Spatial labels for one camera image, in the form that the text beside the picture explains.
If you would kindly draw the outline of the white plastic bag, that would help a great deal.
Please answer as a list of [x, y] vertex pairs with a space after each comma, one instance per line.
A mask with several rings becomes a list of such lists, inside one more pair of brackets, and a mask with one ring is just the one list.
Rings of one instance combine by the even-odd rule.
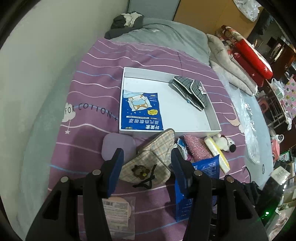
[[250, 21], [255, 22], [262, 7], [258, 1], [255, 0], [233, 0], [240, 12]]

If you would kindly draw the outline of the clear bagged powder puff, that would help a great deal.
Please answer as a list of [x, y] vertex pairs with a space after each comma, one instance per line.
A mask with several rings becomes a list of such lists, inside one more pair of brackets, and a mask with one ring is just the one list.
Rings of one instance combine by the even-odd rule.
[[134, 196], [112, 196], [102, 200], [113, 240], [135, 239], [135, 201]]

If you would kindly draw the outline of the beige folded quilt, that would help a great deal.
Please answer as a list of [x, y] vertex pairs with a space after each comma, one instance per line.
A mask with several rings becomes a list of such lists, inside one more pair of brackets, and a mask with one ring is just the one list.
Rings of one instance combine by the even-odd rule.
[[246, 94], [253, 96], [258, 91], [258, 86], [254, 80], [239, 67], [238, 63], [229, 56], [222, 41], [211, 34], [206, 34], [210, 49], [209, 62], [213, 70], [221, 71], [228, 82]]

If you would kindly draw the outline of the yellow white packet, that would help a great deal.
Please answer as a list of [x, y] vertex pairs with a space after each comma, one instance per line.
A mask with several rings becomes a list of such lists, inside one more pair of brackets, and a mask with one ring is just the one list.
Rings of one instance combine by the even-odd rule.
[[223, 173], [227, 174], [230, 171], [230, 165], [227, 159], [225, 158], [224, 154], [222, 153], [222, 151], [219, 149], [219, 147], [216, 145], [216, 143], [211, 137], [209, 136], [205, 137], [204, 142], [208, 147], [208, 149], [210, 150], [210, 152], [212, 153], [212, 155], [214, 157], [215, 156], [219, 157], [219, 166], [223, 171]]

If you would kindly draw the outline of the grey plaid pouch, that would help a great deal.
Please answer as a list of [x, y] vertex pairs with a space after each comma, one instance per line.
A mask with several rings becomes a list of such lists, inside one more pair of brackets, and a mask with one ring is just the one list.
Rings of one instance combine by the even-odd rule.
[[190, 103], [199, 111], [203, 111], [207, 107], [207, 92], [199, 80], [174, 76], [170, 85], [186, 102]]

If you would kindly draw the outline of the pink glitter pouch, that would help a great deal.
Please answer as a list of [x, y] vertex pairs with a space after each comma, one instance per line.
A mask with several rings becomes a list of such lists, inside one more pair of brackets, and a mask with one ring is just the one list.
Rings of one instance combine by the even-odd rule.
[[192, 156], [192, 162], [213, 157], [204, 140], [192, 135], [184, 135], [185, 144]]

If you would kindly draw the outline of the blue eye mask packet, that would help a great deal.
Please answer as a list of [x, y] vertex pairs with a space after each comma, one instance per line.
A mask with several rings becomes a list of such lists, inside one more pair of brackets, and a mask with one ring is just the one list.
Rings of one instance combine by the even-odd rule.
[[162, 131], [164, 129], [157, 93], [124, 90], [120, 117], [122, 130]]

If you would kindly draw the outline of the grey blanket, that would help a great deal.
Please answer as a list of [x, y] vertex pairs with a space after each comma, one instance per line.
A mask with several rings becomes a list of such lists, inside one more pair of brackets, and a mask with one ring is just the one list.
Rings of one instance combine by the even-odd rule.
[[145, 17], [142, 28], [113, 38], [112, 41], [167, 47], [185, 52], [205, 65], [210, 64], [210, 48], [206, 34], [174, 21]]

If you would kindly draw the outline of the lilac soft pad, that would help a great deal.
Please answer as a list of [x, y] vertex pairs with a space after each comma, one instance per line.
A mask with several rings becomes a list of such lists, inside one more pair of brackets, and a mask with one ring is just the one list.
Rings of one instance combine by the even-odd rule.
[[124, 151], [124, 163], [132, 160], [137, 152], [136, 142], [131, 136], [109, 133], [102, 142], [101, 155], [103, 160], [110, 160], [118, 148]]

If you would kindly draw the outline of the small blue white sachet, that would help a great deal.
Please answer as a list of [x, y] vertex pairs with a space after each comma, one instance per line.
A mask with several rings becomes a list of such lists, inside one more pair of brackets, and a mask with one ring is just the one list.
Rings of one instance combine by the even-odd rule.
[[181, 138], [177, 139], [176, 143], [174, 144], [174, 148], [179, 150], [184, 160], [191, 161], [192, 157], [188, 153], [186, 143]]

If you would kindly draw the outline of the white plush dog toy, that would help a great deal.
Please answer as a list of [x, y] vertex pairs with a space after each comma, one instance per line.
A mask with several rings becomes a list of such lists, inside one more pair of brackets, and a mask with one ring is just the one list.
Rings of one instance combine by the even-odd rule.
[[217, 135], [213, 136], [212, 139], [220, 150], [231, 153], [236, 151], [235, 142], [229, 137], [218, 133]]

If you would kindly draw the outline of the red folded quilt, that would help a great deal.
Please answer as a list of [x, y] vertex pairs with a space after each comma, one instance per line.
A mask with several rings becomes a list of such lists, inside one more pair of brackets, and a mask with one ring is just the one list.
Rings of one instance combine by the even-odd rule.
[[267, 60], [240, 33], [231, 27], [222, 25], [216, 36], [226, 47], [227, 53], [236, 60], [258, 87], [273, 77], [273, 71]]

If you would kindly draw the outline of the dark grey clothing bundle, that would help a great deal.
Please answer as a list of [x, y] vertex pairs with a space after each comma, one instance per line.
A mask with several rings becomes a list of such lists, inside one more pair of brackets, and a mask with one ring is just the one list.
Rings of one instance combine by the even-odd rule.
[[104, 35], [104, 38], [111, 40], [123, 34], [129, 33], [143, 27], [144, 16], [137, 12], [122, 13], [113, 19], [110, 30]]

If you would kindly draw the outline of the white shallow cardboard box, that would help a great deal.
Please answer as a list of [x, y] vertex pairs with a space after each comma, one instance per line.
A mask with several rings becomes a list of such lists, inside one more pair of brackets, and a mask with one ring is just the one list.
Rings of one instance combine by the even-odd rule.
[[121, 84], [119, 132], [131, 136], [150, 137], [161, 131], [122, 130], [120, 128], [121, 99], [124, 90], [132, 92], [157, 93], [164, 130], [171, 128], [175, 136], [214, 136], [221, 132], [221, 126], [207, 93], [207, 107], [199, 111], [177, 93], [170, 85], [174, 75], [140, 68], [124, 68]]

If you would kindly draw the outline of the clear plastic wrap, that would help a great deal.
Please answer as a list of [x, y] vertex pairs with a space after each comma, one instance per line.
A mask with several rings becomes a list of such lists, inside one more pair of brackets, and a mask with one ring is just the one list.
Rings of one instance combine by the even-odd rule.
[[240, 130], [243, 131], [248, 157], [254, 164], [260, 164], [259, 141], [254, 128], [253, 114], [250, 105], [244, 100], [241, 90], [230, 84], [225, 74], [221, 70], [216, 70], [220, 81], [224, 85], [233, 103], [236, 114], [240, 122]]

